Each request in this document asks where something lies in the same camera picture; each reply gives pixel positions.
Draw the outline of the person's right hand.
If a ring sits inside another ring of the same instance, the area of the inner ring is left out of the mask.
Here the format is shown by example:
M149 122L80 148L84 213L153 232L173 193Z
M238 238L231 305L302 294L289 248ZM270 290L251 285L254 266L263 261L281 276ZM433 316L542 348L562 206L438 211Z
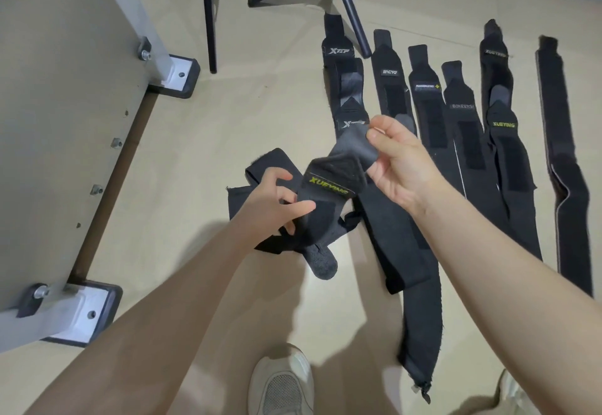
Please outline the person's right hand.
M379 129L401 143L400 153L377 150L378 158L367 170L368 176L390 200L413 218L418 218L434 206L458 198L457 191L445 180L424 145L402 123L389 116L377 115L371 119L369 127Z

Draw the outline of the person's left hand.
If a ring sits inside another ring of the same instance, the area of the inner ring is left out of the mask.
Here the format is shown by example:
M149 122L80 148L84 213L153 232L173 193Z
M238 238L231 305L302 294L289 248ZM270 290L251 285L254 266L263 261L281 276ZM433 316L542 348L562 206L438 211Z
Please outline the person's left hand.
M247 197L231 227L237 238L252 249L274 236L288 221L294 221L313 212L312 200L297 200L297 194L285 186L261 184Z

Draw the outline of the yellow-labelled black wrist wrap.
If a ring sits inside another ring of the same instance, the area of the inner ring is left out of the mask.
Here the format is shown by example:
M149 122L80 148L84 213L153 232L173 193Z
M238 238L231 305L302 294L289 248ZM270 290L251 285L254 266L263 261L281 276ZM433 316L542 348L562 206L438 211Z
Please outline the yellow-labelled black wrist wrap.
M248 186L228 188L229 215L232 219L251 194L267 168L283 168L292 178L279 184L297 194L297 199L312 200L316 208L294 221L296 230L282 229L256 246L270 254L294 251L305 258L312 273L320 280L332 279L338 263L328 245L355 229L361 216L351 212L341 217L349 199L362 193L368 184L367 170L378 159L377 149L366 137L369 126L353 124L343 130L327 157L312 160L302 174L281 148L257 158L245 170Z

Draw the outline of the person's right forearm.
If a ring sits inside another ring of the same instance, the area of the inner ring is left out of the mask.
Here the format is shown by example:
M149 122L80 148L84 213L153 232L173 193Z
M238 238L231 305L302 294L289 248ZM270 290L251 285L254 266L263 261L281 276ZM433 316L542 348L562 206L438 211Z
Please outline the person's right forearm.
M448 278L542 415L602 415L602 304L493 226L445 181L416 213Z

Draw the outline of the person's left forearm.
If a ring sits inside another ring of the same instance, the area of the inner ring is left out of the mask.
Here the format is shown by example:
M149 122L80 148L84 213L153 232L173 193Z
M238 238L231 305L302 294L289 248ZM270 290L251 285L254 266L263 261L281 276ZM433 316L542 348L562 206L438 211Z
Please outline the person's left forearm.
M240 263L281 227L230 221L82 351L24 415L166 415Z

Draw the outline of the person's white left shoe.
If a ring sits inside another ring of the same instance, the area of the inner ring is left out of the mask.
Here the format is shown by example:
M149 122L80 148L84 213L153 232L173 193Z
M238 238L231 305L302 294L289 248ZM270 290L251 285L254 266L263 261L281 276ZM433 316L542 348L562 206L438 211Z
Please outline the person's white left shoe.
M314 415L311 364L297 347L270 349L256 364L247 394L248 415Z

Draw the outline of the person's white shoe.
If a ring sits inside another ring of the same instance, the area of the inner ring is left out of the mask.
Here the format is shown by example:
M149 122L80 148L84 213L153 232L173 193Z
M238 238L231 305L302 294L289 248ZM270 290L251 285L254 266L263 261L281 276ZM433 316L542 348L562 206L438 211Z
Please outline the person's white shoe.
M256 364L247 394L248 415L314 415L311 364L297 347L270 349Z
M494 412L494 415L542 415L508 370L501 375L499 403Z

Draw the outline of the grey table panel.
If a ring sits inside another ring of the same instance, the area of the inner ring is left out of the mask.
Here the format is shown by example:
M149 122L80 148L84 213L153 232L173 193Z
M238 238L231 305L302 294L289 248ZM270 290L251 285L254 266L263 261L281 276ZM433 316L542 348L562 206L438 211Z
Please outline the grey table panel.
M115 0L0 0L0 338L64 295L148 75Z

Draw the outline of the person's white right shoe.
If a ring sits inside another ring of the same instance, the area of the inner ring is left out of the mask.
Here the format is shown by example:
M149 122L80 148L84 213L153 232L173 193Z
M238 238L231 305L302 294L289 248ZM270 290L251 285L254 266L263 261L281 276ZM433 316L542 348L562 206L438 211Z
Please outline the person's white right shoe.
M494 412L494 415L542 415L508 370L501 375L499 403Z

